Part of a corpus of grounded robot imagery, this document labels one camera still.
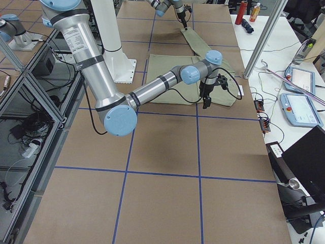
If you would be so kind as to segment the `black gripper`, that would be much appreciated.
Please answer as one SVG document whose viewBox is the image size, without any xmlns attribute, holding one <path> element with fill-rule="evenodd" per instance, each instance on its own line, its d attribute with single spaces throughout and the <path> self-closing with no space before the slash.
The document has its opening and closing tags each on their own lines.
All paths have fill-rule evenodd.
<svg viewBox="0 0 325 244">
<path fill-rule="evenodd" d="M 186 22 L 186 12 L 191 13 L 192 9 L 191 6 L 180 6 L 177 8 L 177 17 L 183 24 L 185 30 L 187 30 L 187 22 Z"/>
<path fill-rule="evenodd" d="M 216 86 L 221 86 L 223 90 L 228 89 L 228 79 L 221 74 L 218 74 L 213 78 L 203 78 L 200 80 L 199 96 L 203 98 L 203 109 L 207 109 L 211 106 L 210 93 Z"/>
</svg>

